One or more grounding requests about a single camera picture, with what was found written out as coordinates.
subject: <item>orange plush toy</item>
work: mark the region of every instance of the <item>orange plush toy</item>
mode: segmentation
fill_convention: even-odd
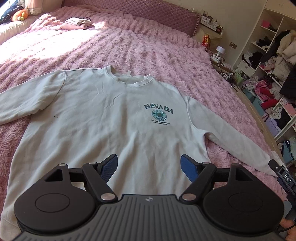
[[[26,9],[17,11],[11,18],[11,21],[23,21],[28,17]]]

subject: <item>red snack bag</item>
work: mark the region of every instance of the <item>red snack bag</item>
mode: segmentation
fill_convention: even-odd
[[[211,43],[210,37],[208,35],[204,35],[202,46],[204,46],[206,49],[210,49],[210,43]]]

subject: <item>sweatshirt sleeve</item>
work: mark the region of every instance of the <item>sweatshirt sleeve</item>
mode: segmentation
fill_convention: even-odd
[[[256,170],[276,176],[268,166],[270,156],[221,117],[191,97],[187,98],[187,111],[192,124],[207,131],[209,140]]]
[[[63,86],[65,73],[44,74],[0,93],[0,125],[45,109]]]

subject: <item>human hand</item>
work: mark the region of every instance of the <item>human hand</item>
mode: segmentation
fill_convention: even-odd
[[[280,222],[280,225],[285,229],[291,227],[294,224],[295,222],[293,220],[287,220],[285,218],[283,218]],[[286,237],[286,241],[296,241],[296,226],[289,229],[287,232],[288,235]]]

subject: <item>white lamp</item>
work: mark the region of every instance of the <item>white lamp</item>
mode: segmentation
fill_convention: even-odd
[[[218,47],[216,48],[216,50],[218,51],[218,53],[217,53],[217,55],[216,55],[216,59],[219,58],[220,54],[224,54],[224,53],[225,53],[225,49],[222,48],[221,46],[218,46]]]

